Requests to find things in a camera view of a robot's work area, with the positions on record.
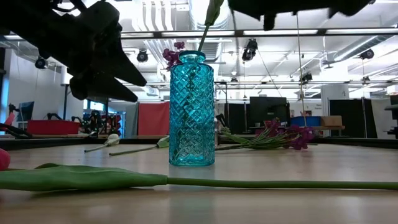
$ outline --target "vase neck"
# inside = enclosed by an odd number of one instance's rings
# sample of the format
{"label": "vase neck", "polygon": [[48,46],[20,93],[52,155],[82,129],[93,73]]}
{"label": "vase neck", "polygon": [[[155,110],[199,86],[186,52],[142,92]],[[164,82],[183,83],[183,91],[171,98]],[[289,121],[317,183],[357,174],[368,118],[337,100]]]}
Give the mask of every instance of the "vase neck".
{"label": "vase neck", "polygon": [[180,53],[179,59],[181,62],[196,62],[202,63],[205,61],[206,56],[204,53],[199,52],[197,50],[186,50]]}

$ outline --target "flower stem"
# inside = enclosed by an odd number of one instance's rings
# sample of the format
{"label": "flower stem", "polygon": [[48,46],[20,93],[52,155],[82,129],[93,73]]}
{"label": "flower stem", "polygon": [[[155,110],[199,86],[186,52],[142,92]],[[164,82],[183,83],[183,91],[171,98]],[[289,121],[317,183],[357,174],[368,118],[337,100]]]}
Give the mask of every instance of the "flower stem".
{"label": "flower stem", "polygon": [[128,150],[128,151],[123,151],[123,152],[115,152],[115,153],[109,153],[110,156],[118,156],[118,155],[125,155],[125,154],[132,154],[135,152],[142,152],[142,151],[149,151],[152,149],[156,149],[157,146],[153,146],[153,147],[148,147],[145,149],[138,149],[138,150]]}
{"label": "flower stem", "polygon": [[96,148],[94,148],[94,149],[86,149],[86,150],[85,150],[85,153],[86,153],[86,152],[97,151],[97,150],[103,149],[103,148],[105,148],[105,147],[107,147],[107,146],[108,146],[108,145],[103,145],[103,146],[98,146],[98,147],[96,147]]}
{"label": "flower stem", "polygon": [[216,151],[222,151],[222,150],[230,150],[230,149],[241,149],[244,146],[242,145],[235,145],[235,146],[224,146],[224,147],[217,147]]}
{"label": "flower stem", "polygon": [[350,181],[236,181],[167,178],[167,184],[206,187],[232,187],[247,189],[373,189],[398,190],[398,182],[350,182]]}
{"label": "flower stem", "polygon": [[201,51],[201,48],[203,47],[203,44],[205,43],[207,31],[209,31],[209,28],[210,28],[210,24],[206,24],[206,29],[205,29],[205,32],[203,33],[203,36],[201,37],[198,51]]}

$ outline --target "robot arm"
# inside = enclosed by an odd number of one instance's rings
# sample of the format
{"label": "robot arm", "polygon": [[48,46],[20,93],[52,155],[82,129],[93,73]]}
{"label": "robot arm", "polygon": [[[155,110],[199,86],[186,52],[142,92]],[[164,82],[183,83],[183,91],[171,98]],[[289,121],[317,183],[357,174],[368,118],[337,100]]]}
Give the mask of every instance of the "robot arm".
{"label": "robot arm", "polygon": [[3,1],[0,26],[39,49],[41,57],[53,57],[73,75],[70,88],[74,97],[115,98],[137,101],[137,96],[117,79],[144,86],[146,80],[130,62],[121,46],[119,11],[98,1],[86,8],[81,0],[71,0],[79,16],[60,16],[60,0]]}
{"label": "robot arm", "polygon": [[332,18],[337,12],[346,16],[353,16],[366,5],[373,4],[375,0],[228,0],[232,10],[242,12],[248,16],[260,20],[264,15],[264,30],[272,30],[275,26],[275,18],[278,13],[292,12],[296,15],[299,11],[328,8],[328,18]]}

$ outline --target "wooden table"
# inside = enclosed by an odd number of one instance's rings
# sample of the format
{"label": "wooden table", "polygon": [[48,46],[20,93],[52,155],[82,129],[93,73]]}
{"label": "wooden table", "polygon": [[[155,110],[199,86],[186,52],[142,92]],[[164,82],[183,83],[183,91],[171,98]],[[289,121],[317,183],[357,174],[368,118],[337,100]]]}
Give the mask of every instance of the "wooden table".
{"label": "wooden table", "polygon": [[[226,180],[398,181],[398,151],[317,145],[308,151],[222,151],[209,167],[174,167],[168,150],[108,157],[140,149],[119,145],[11,151],[12,166],[46,162],[120,167],[171,177]],[[238,190],[162,186],[108,192],[30,193],[0,190],[0,223],[397,223],[398,192],[370,190]]]}

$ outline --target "fluorescent light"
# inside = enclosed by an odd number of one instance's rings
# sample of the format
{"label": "fluorescent light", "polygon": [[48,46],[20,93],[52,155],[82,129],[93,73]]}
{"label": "fluorescent light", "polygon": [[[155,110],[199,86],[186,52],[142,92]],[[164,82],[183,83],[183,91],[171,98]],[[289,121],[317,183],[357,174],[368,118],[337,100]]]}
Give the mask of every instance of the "fluorescent light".
{"label": "fluorescent light", "polygon": [[[316,34],[318,30],[298,30],[300,35],[308,35],[308,34]],[[297,30],[245,30],[243,31],[243,35],[297,35]]]}
{"label": "fluorescent light", "polygon": [[377,0],[375,3],[385,3],[385,4],[391,4],[391,3],[398,3],[398,1],[394,0]]}
{"label": "fluorescent light", "polygon": [[[211,36],[233,36],[233,30],[213,30],[207,32],[207,37]],[[203,31],[186,31],[186,32],[164,32],[163,37],[202,37]]]}
{"label": "fluorescent light", "polygon": [[7,40],[24,40],[22,37],[18,35],[4,35],[4,38]]}
{"label": "fluorescent light", "polygon": [[[230,43],[231,39],[205,39],[205,43]],[[187,43],[200,43],[200,39],[187,40]]]}
{"label": "fluorescent light", "polygon": [[371,29],[328,29],[326,34],[396,34],[396,28],[371,28]]}
{"label": "fluorescent light", "polygon": [[122,33],[121,38],[140,38],[140,37],[153,37],[154,34],[151,32],[129,32],[129,33]]}
{"label": "fluorescent light", "polygon": [[136,47],[123,47],[123,50],[125,52],[138,52],[139,51],[139,49]]}

